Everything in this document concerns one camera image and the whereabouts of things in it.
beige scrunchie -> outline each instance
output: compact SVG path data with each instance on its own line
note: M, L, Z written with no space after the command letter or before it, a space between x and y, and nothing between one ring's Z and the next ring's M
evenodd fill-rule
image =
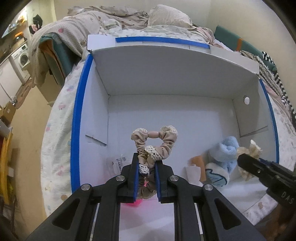
M163 143L160 146L145 146L147 138L160 138ZM178 132L173 126L163 126L159 132L139 128L132 133L131 139L135 141L139 153L139 199L148 199L156 194L155 162L169 157L177 138Z
M177 140L178 132L173 126L163 126L160 132L150 131L143 128L136 129L131 139L135 141L137 152L139 153L139 164L153 168L155 161L168 158ZM160 138L163 143L160 146L145 146L147 138Z

blue gripper pad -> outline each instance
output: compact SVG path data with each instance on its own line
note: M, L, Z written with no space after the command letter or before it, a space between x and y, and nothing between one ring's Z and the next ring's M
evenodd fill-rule
M133 182L133 201L136 201L139 189L139 161L137 162L136 172L135 172L135 179Z
M160 202L161 200L161 191L160 191L160 177L157 165L155 165L155 184L156 184L156 191L157 191L157 198Z

beige plush toy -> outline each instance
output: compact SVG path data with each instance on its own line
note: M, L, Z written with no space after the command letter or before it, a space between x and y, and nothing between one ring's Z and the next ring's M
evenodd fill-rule
M255 159L259 159L259 157L261 155L261 152L262 152L261 148L259 146L257 146L256 142L251 140L249 149L247 149L246 147L238 147L238 149L237 149L237 158L239 157L239 155L241 155L243 153L246 153L246 154L250 155L251 157L253 157ZM241 167L239 167L239 173L241 174L242 178L245 181L248 181L248 180L250 180L251 178L254 177L253 174L245 171Z

metal screw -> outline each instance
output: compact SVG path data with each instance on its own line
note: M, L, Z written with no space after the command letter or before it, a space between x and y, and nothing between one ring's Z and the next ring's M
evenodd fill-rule
M119 182L124 181L124 179L125 179L125 176L123 176L123 175L119 175L119 176L116 177L116 180L119 181Z
M206 185L204 185L204 187L205 187L205 190L207 190L207 191L213 190L213 186L211 184L206 184Z
M170 180L173 181L173 182L176 182L176 181L179 180L179 177L176 176L176 175L171 175L171 176L170 176Z
M83 191L87 191L87 190L89 190L91 188L91 186L89 185L89 184L83 184L82 186L81 186L81 189L83 190Z

green cushion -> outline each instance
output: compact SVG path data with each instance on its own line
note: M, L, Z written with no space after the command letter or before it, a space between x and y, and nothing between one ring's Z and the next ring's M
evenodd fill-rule
M44 51L49 67L60 86L64 85L65 78L72 71L73 64L77 64L81 58L74 54L55 33L49 33L41 37L39 46L45 42L50 48L50 54Z
M238 45L240 42L239 39L241 39L240 36L232 33L231 31L229 31L226 28L223 28L222 26L219 26L219 25L216 27L214 36L217 40L224 43L231 50L237 51L237 48L238 48ZM259 51L258 49L256 49L253 45L251 45L247 41L241 40L241 47L240 47L239 51L240 50L244 50L244 51L247 51L247 52L250 52L254 55L259 56L262 59L263 63L268 67L268 69L270 71L273 72L274 70L276 70L276 66L274 64L272 64L271 62L264 60L262 52Z

